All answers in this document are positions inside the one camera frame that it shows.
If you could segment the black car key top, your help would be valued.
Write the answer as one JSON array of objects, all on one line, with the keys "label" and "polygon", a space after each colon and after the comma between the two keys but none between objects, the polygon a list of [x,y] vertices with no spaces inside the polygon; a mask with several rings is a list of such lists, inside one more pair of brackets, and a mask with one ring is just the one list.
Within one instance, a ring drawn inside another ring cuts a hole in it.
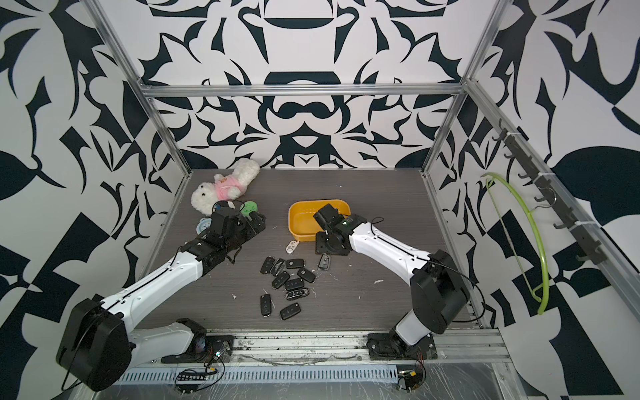
[{"label": "black car key top", "polygon": [[302,258],[293,258],[286,261],[287,269],[299,269],[305,267],[305,260]]}]

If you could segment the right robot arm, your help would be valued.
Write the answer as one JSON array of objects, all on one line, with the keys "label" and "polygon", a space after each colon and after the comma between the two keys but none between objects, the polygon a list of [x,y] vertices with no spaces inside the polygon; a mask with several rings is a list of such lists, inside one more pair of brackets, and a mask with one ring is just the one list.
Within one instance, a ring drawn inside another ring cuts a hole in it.
[{"label": "right robot arm", "polygon": [[371,258],[398,275],[410,288],[412,309],[389,333],[388,343],[400,353],[426,337],[444,333],[471,300],[465,276],[451,256],[411,247],[357,214],[345,216],[325,204],[313,218],[321,228],[316,245],[322,253]]}]

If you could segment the silver black BMW key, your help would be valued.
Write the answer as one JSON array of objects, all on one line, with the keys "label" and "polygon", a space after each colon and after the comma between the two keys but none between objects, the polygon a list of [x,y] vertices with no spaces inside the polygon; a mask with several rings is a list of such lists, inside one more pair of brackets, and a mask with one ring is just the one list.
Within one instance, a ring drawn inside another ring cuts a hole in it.
[{"label": "silver black BMW key", "polygon": [[322,271],[329,270],[331,265],[331,257],[329,254],[323,253],[318,262],[318,268]]}]

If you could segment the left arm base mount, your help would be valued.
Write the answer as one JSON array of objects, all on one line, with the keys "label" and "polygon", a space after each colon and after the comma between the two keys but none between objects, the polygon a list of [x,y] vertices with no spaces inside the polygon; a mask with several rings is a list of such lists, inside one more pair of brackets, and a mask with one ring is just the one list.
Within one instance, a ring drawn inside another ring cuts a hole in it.
[{"label": "left arm base mount", "polygon": [[207,335],[193,339],[186,352],[161,358],[163,364],[226,361],[233,353],[233,335]]}]

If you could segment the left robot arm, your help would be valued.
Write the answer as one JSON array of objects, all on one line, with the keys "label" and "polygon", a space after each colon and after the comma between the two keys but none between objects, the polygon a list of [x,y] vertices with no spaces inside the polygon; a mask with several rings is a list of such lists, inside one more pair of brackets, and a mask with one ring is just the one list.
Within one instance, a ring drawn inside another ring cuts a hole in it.
[{"label": "left robot arm", "polygon": [[243,215],[221,207],[209,227],[179,247],[163,266],[106,298],[78,303],[70,313],[56,362],[91,390],[116,383],[130,368],[177,356],[200,360],[209,355],[206,329],[189,318],[141,329],[139,324],[182,288],[198,281],[224,261],[234,262],[242,246],[266,228],[263,214]]}]

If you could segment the yellow plastic storage box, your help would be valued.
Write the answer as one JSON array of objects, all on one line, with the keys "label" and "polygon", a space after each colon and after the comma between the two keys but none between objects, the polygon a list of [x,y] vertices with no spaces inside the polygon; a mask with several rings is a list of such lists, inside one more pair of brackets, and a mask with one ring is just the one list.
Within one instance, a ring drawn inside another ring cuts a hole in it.
[{"label": "yellow plastic storage box", "polygon": [[316,233],[322,230],[313,215],[327,204],[336,208],[341,214],[351,213],[350,206],[340,199],[300,201],[290,206],[288,230],[296,241],[300,243],[315,241]]}]

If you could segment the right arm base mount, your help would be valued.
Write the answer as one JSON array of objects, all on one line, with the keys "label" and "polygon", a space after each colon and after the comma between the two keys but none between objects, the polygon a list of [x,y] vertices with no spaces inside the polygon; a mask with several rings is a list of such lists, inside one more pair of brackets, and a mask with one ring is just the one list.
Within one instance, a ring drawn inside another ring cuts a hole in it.
[{"label": "right arm base mount", "polygon": [[370,358],[382,359],[438,359],[438,352],[429,333],[414,345],[406,344],[395,331],[390,333],[370,333],[366,343]]}]

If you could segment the white silver car key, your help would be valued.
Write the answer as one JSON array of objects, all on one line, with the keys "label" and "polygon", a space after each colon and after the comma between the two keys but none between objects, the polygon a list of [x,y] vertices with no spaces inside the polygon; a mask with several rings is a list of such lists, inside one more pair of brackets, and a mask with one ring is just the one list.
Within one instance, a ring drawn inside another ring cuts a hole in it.
[{"label": "white silver car key", "polygon": [[293,253],[295,252],[296,248],[298,247],[298,245],[299,245],[299,241],[297,241],[297,240],[293,240],[293,241],[291,241],[291,242],[286,246],[285,252],[286,252],[287,254],[293,254]]}]

